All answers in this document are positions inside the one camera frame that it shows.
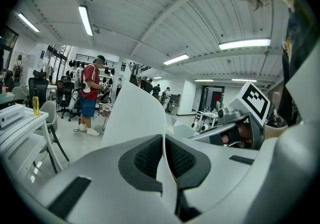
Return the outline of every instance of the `person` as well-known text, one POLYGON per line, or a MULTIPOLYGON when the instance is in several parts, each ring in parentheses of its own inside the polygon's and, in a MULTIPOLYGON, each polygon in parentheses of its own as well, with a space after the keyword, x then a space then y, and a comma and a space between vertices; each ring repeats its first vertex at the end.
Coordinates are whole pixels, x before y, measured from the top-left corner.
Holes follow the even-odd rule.
POLYGON ((122 88, 122 78, 119 78, 119 79, 118 79, 118 84, 117 84, 117 86, 116 86, 116 93, 115 93, 115 96, 116 96, 116 97, 118 96, 121 88, 122 88))
POLYGON ((99 132, 91 127, 91 117, 94 116, 98 91, 102 88, 99 84, 99 69, 104 67, 104 56, 97 56, 91 65, 83 70, 83 83, 85 88, 80 92, 81 124, 79 130, 91 136, 99 136, 99 132))
MULTIPOLYGON (((309 56, 320 35, 319 25, 306 0, 282 0, 289 11, 287 34, 283 40, 282 69, 284 85, 296 73, 303 61, 309 56)), ((265 139, 279 137, 291 125, 301 122, 298 109, 286 87, 278 108, 278 115, 287 123, 282 128, 265 125, 265 139)), ((240 136, 244 141, 250 138, 248 126, 239 127, 240 136)), ((223 136, 223 142, 228 143, 228 136, 223 136)))
POLYGON ((22 55, 18 55, 18 59, 13 65, 13 72, 14 72, 13 79, 14 79, 15 87, 18 87, 20 86, 21 77, 23 75, 22 55))
POLYGON ((140 88, 143 89, 143 90, 145 90, 145 85, 146 85, 146 83, 147 83, 147 79, 148 79, 147 76, 141 78, 140 88))
POLYGON ((169 101, 170 101, 170 97, 171 97, 171 93, 170 93, 170 88, 169 87, 167 87, 166 88, 166 90, 163 92, 163 94, 162 94, 162 96, 163 96, 163 109, 164 109, 164 111, 166 111, 166 107, 168 106, 168 103, 169 103, 169 101))
POLYGON ((147 91, 149 94, 153 89, 153 86, 151 85, 152 79, 148 79, 148 81, 144 84, 143 90, 147 91))
POLYGON ((158 99, 158 97, 159 97, 159 92, 160 92, 160 91, 161 91, 160 84, 158 84, 157 86, 155 86, 155 87, 153 88, 153 93, 152 93, 152 95, 153 95, 155 98, 158 99))

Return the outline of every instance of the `blue shorts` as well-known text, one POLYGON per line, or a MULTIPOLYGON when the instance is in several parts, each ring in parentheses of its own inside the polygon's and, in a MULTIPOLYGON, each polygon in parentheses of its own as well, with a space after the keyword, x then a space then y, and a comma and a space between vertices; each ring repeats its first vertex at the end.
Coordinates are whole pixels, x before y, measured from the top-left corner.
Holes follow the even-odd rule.
POLYGON ((80 97, 81 112, 83 117, 94 117, 96 101, 89 98, 80 97))

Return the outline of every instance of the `white sneakers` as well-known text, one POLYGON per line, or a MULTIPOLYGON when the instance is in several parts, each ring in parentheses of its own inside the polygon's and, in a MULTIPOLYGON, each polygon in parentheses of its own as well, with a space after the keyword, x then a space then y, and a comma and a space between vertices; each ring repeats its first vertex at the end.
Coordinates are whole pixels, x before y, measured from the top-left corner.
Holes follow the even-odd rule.
POLYGON ((100 133, 99 132, 97 132, 96 130, 94 130, 94 129, 92 129, 92 128, 90 128, 90 129, 87 129, 87 132, 86 132, 88 135, 91 135, 91 136, 99 136, 100 135, 100 133))
POLYGON ((79 131, 82 131, 82 132, 86 132, 87 131, 87 127, 85 126, 85 124, 80 123, 79 131))
POLYGON ((79 125, 79 131, 86 132, 88 135, 95 136, 95 137, 100 135, 100 133, 97 132, 96 130, 94 130, 92 128, 88 129, 85 124, 79 125))

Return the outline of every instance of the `ceiling light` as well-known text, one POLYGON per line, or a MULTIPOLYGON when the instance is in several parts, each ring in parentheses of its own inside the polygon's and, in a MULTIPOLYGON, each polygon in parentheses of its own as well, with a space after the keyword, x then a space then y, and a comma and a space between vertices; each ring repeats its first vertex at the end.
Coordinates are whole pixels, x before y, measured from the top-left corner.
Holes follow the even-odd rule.
POLYGON ((197 79, 196 82, 213 82, 213 79, 197 79))
POLYGON ((179 57, 177 57, 177 58, 170 59, 170 60, 164 62, 164 64, 165 64, 165 65, 169 65, 169 64, 172 64, 172 63, 175 63, 175 62, 182 61, 182 60, 184 60, 184 59, 188 59, 188 58, 189 58, 189 57, 188 57, 186 54, 184 54, 184 55, 179 56, 179 57))
POLYGON ((234 82, 256 82, 257 80, 248 80, 248 79, 232 79, 234 82))
POLYGON ((29 25, 35 32, 39 32, 39 30, 23 15, 18 14, 18 17, 20 17, 27 25, 29 25))
POLYGON ((270 39, 245 40, 237 42, 227 42, 219 44, 221 50, 245 48, 245 47, 268 47, 270 46, 270 39))
POLYGON ((79 6, 79 12, 80 12, 81 19, 82 19, 86 33, 90 36, 93 36, 90 21, 89 21, 87 7, 86 6, 79 6))

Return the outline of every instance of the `doorway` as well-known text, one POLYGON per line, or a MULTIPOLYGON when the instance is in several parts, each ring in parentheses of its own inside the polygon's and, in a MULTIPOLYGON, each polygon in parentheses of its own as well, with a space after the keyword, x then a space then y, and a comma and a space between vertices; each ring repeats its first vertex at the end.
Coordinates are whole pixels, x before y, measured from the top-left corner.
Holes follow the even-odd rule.
POLYGON ((206 86, 202 87, 199 111, 205 107, 211 107, 211 110, 217 108, 217 101, 220 102, 218 108, 222 107, 225 88, 221 86, 206 86))

